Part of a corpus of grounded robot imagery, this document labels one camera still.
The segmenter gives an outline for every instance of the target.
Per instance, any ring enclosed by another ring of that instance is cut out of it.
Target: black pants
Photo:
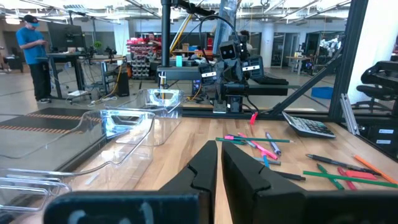
[[[51,94],[50,70],[47,62],[29,65],[33,79],[36,100],[48,98]]]

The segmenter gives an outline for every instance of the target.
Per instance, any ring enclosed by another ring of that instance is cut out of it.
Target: yellow cable
[[[173,52],[175,46],[177,45],[177,42],[180,40],[180,37],[182,36],[182,33],[184,32],[184,30],[185,30],[185,28],[187,27],[188,22],[189,22],[189,20],[191,20],[191,18],[192,18],[192,14],[189,15],[187,21],[184,23],[184,25],[183,25],[183,27],[182,27],[182,30],[178,33],[178,36],[177,36],[177,38],[175,39],[175,42],[174,42],[172,48],[170,49],[170,53]]]

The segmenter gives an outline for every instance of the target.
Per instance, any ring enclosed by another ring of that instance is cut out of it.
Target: ceiling
[[[216,12],[220,9],[220,1],[190,0],[195,4],[201,2],[201,7]],[[240,0],[236,17],[285,24],[307,19],[346,19],[349,2],[345,0]],[[7,18],[13,17],[14,14],[19,17],[33,14],[44,21],[67,22],[68,11],[84,13],[102,21],[118,22],[120,19],[160,19],[162,5],[160,0],[0,0],[0,12]],[[186,16],[185,10],[172,9],[172,20],[183,19]],[[72,14],[72,18],[87,19],[78,14]]]

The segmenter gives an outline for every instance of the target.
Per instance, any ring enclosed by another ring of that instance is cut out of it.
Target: calculator
[[[294,131],[303,137],[315,138],[335,138],[335,134],[331,132],[325,124],[319,121],[312,121],[309,119],[296,118],[282,112],[286,121],[291,125]]]

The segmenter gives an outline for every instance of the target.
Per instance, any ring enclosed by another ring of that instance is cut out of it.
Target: blue bin
[[[333,94],[333,87],[313,87],[311,90],[311,96],[322,99],[331,99]]]

